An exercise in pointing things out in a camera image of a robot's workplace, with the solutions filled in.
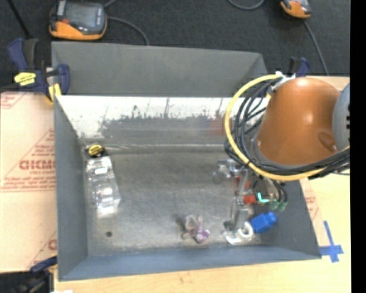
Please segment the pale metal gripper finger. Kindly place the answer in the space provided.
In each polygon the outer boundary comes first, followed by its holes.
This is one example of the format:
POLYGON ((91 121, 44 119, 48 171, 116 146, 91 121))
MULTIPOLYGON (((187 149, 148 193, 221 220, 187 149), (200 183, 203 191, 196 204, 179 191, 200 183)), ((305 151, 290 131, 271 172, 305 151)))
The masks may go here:
POLYGON ((224 221, 223 225, 226 231, 234 231, 239 227, 241 205, 236 199, 233 199, 231 204, 231 213, 229 220, 224 221))
POLYGON ((239 225, 244 225, 253 216, 252 206, 242 206, 239 209, 239 225))

